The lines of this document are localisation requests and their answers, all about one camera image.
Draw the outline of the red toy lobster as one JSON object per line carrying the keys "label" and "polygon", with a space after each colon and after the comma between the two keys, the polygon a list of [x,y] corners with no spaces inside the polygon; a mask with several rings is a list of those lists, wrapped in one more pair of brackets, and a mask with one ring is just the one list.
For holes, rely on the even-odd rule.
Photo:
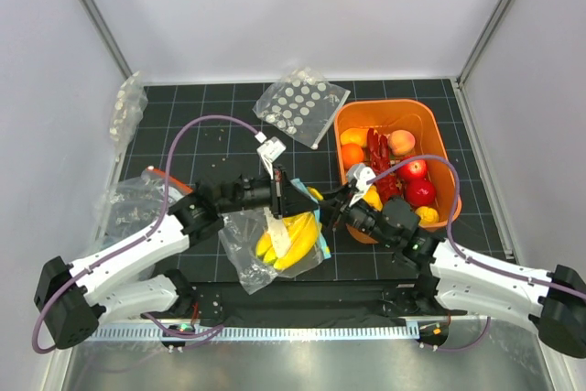
{"label": "red toy lobster", "polygon": [[[370,167],[376,176],[391,168],[391,150],[387,138],[384,135],[379,135],[373,128],[367,131],[367,150]],[[383,203],[402,195],[402,184],[395,172],[387,174],[374,185]]]}

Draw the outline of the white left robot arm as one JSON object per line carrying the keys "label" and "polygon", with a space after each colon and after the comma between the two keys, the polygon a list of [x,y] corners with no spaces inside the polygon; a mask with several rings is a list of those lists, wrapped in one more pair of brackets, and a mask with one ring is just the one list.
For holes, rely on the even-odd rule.
{"label": "white left robot arm", "polygon": [[226,213],[267,209],[271,218],[314,213],[319,204],[296,179],[275,167],[259,178],[237,179],[195,189],[164,208],[150,225],[108,249],[72,263],[59,256],[41,269],[34,302],[39,318],[33,330],[36,353],[45,348],[38,333],[46,327],[54,349],[69,349],[89,338],[100,325],[134,316],[190,314],[197,301],[190,282],[177,269],[145,281],[133,278],[155,263],[180,254],[215,235]]}

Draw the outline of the clear blue-zip bag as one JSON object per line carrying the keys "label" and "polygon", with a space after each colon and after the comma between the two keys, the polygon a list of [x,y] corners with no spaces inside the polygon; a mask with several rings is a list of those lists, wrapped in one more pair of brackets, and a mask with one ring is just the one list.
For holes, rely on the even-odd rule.
{"label": "clear blue-zip bag", "polygon": [[331,258],[316,211],[277,220],[264,208],[223,218],[220,241],[250,295],[277,277],[297,277]]}

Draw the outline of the yellow toy banana bunch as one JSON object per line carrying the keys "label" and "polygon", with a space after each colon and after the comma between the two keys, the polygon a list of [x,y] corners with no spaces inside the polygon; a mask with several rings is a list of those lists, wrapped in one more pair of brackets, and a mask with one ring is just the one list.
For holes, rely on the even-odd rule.
{"label": "yellow toy banana bunch", "polygon": [[305,212],[283,221],[285,235],[274,239],[265,231],[255,246],[255,256],[264,264],[282,272],[305,257],[320,237],[320,222],[313,212]]}

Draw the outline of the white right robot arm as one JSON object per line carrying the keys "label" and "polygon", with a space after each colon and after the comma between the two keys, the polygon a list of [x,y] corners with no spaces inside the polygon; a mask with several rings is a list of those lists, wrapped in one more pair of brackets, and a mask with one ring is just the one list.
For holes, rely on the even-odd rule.
{"label": "white right robot arm", "polygon": [[547,271],[473,252],[420,227],[400,198],[377,210],[343,186],[322,193],[318,203],[327,225],[346,223],[417,271],[412,301],[421,313],[442,308],[507,321],[558,353],[584,358],[585,282],[575,269]]}

